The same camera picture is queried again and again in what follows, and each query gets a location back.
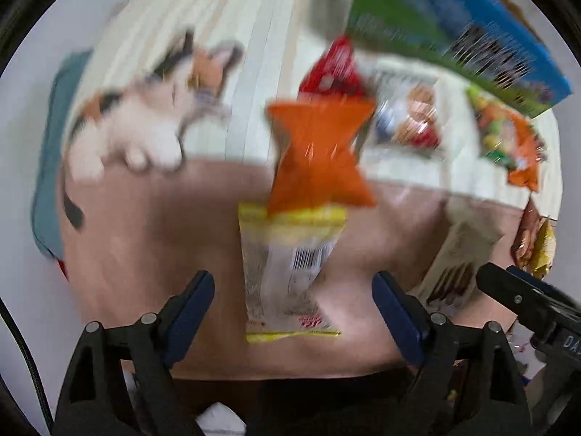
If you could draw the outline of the yellow panda snack packet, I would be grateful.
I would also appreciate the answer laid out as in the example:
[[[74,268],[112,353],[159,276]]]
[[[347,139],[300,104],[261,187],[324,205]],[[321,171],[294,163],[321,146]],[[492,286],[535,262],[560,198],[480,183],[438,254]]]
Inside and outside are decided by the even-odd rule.
[[[528,264],[529,273],[536,279],[543,279],[552,269],[556,255],[556,235],[552,223],[546,219],[537,234],[533,254]]]

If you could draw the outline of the brown cookie packet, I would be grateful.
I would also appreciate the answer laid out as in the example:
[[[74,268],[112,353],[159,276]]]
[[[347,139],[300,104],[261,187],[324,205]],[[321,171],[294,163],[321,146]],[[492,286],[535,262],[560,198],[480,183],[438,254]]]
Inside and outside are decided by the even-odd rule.
[[[514,264],[521,270],[527,267],[532,258],[541,221],[542,216],[536,207],[534,199],[529,197],[511,246],[511,256]]]

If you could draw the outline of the clear yellow-edged snack packet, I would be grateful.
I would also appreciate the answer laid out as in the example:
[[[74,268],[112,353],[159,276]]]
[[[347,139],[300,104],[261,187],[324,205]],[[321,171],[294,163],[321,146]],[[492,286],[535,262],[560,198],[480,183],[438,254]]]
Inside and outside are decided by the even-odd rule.
[[[338,206],[269,215],[258,204],[240,204],[248,343],[291,336],[340,336],[311,294],[335,248],[348,211]]]

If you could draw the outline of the cranberry oat cookie packet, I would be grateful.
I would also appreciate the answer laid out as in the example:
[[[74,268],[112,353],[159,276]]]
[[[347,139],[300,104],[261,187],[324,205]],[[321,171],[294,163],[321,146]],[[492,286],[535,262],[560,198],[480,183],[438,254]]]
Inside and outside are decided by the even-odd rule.
[[[438,79],[403,69],[379,67],[368,78],[376,107],[363,150],[381,154],[403,149],[430,158],[441,150]]]

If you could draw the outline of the small red snack packet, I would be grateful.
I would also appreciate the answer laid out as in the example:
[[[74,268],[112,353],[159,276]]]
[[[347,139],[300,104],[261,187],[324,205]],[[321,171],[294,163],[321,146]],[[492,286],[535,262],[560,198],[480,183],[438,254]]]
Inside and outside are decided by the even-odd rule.
[[[366,97],[354,46],[340,36],[303,77],[298,92],[319,97]]]

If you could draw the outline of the orange crinkled snack packet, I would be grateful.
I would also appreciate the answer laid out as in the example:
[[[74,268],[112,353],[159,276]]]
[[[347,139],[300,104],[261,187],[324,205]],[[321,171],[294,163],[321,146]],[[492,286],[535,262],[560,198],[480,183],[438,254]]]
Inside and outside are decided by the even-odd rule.
[[[352,151],[354,138],[375,110],[365,97],[275,100],[266,107],[272,124],[287,138],[268,213],[326,205],[373,207],[371,190]]]

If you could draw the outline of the cat print striped blanket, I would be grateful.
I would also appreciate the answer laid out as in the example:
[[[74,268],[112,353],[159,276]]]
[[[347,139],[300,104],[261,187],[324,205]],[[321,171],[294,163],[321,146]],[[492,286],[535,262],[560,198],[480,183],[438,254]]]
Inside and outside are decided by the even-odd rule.
[[[197,271],[214,275],[214,301],[174,368],[178,378],[346,377],[395,364],[400,355],[372,301],[371,279],[387,270],[403,288],[420,282],[446,236],[448,204],[483,213],[501,231],[491,258],[501,266],[512,261],[510,246],[530,194],[480,156],[467,82],[437,66],[363,51],[364,68],[436,79],[443,152],[362,158],[377,205],[350,211],[313,290],[339,336],[245,339],[237,207],[270,193],[278,151],[264,108],[272,98],[296,96],[340,19],[336,0],[130,0],[87,66],[75,107],[147,74],[187,29],[200,45],[238,40],[245,50],[224,84],[229,121],[208,117],[190,125],[184,158],[171,171],[146,166],[135,172],[122,158],[109,158],[97,181],[66,180],[84,222],[75,227],[61,219],[64,262],[86,320],[130,324],[161,309]]]

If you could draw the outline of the milk carton cardboard box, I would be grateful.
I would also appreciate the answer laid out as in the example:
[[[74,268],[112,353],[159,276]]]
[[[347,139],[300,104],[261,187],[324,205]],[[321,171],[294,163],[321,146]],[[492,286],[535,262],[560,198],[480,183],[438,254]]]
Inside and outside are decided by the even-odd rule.
[[[536,117],[572,93],[549,50],[502,0],[313,0],[325,36],[452,71]]]

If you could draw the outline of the colourful candy balls packet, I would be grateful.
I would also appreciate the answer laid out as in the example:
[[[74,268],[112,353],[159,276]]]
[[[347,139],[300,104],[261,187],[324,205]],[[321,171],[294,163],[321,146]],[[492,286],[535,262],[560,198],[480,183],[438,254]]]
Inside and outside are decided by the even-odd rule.
[[[470,86],[466,94],[480,134],[480,154],[508,170],[517,167],[517,134],[511,111],[499,100]]]

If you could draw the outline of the teal folded blanket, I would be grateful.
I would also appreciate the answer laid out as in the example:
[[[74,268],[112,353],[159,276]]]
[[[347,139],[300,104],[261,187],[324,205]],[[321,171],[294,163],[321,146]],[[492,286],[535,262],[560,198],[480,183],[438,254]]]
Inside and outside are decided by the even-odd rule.
[[[36,247],[42,255],[53,260],[62,261],[64,257],[56,205],[61,141],[76,90],[92,55],[91,50],[70,54],[60,65],[48,97],[32,196],[31,227]]]

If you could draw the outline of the chocolate wafer stick packet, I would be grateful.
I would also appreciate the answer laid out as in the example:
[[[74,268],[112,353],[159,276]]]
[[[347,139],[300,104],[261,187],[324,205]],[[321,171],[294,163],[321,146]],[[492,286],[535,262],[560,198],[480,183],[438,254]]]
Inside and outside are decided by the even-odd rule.
[[[491,258],[502,233],[490,215],[465,200],[450,199],[445,212],[450,229],[412,296],[428,312],[453,317],[469,301],[476,288],[476,273]]]

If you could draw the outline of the red object under bed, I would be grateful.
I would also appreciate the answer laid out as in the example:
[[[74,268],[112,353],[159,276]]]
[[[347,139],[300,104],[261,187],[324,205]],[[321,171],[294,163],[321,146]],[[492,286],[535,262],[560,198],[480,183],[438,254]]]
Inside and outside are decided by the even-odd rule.
[[[59,267],[59,270],[62,272],[62,275],[64,276],[65,279],[69,280],[68,278],[68,272],[67,272],[67,268],[65,263],[60,260],[60,259],[56,259],[57,265]]]

